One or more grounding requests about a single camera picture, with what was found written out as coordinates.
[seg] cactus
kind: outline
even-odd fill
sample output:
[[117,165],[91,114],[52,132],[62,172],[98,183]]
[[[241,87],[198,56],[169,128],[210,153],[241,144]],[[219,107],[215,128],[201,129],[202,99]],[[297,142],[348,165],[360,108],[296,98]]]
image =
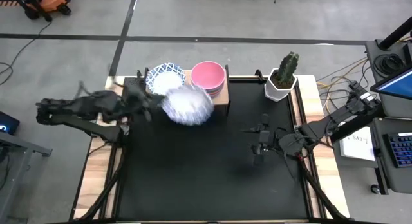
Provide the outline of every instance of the cactus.
[[279,67],[279,71],[274,75],[276,84],[280,88],[290,88],[294,82],[294,72],[297,68],[297,61],[299,60],[299,54],[290,52],[283,60]]

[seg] gray floor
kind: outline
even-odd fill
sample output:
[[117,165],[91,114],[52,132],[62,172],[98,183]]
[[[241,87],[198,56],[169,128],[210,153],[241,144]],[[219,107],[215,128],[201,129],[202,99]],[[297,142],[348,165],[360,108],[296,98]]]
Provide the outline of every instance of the gray floor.
[[[54,14],[43,34],[120,35],[129,4],[130,0],[72,0],[73,14]],[[273,0],[138,0],[127,34],[372,40],[385,37],[411,14],[412,0],[277,0],[275,5]],[[0,21],[7,24],[0,26],[0,33],[36,34],[46,24],[28,20],[18,7],[0,7]],[[0,62],[11,62],[28,41],[0,39]],[[69,218],[90,138],[68,127],[37,124],[34,104],[44,97],[71,98],[79,80],[89,90],[102,89],[117,43],[37,40],[18,58],[10,81],[0,86],[0,110],[22,120],[17,135],[54,149],[50,158],[33,158],[12,216],[28,218],[29,223]],[[200,61],[216,61],[228,64],[232,75],[250,75],[256,69],[267,74],[290,51],[301,56],[296,73],[317,79],[365,57],[362,46],[127,41],[117,75],[135,75],[136,70],[169,61],[187,69]],[[359,80],[360,69],[348,78]],[[332,76],[320,82],[329,84]],[[374,83],[370,71],[366,79]],[[334,87],[341,88],[347,88],[346,83]],[[344,102],[336,100],[338,106]],[[351,217],[409,223],[412,195],[371,194],[369,186],[376,180],[371,169],[339,170]]]

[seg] blue keyboard keys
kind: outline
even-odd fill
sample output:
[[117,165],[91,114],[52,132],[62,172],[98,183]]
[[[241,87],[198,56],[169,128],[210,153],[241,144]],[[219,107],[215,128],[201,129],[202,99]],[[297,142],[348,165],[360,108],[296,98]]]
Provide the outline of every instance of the blue keyboard keys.
[[412,167],[412,135],[387,135],[386,141],[395,167]]

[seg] patterned plate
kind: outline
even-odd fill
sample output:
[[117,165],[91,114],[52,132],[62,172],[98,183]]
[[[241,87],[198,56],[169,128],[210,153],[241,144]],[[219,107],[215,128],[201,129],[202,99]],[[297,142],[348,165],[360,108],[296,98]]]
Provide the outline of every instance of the patterned plate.
[[162,108],[176,123],[195,126],[209,119],[214,106],[204,89],[194,85],[184,85],[169,90],[162,102]]
[[150,92],[158,95],[165,95],[170,89],[179,88],[185,81],[185,72],[174,63],[156,66],[146,77],[146,85]]

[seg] computer monitor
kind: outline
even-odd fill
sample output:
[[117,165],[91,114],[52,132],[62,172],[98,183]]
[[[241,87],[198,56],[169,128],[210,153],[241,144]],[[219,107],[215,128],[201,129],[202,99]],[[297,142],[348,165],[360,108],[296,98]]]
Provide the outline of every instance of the computer monitor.
[[371,91],[412,100],[412,66],[376,83]]

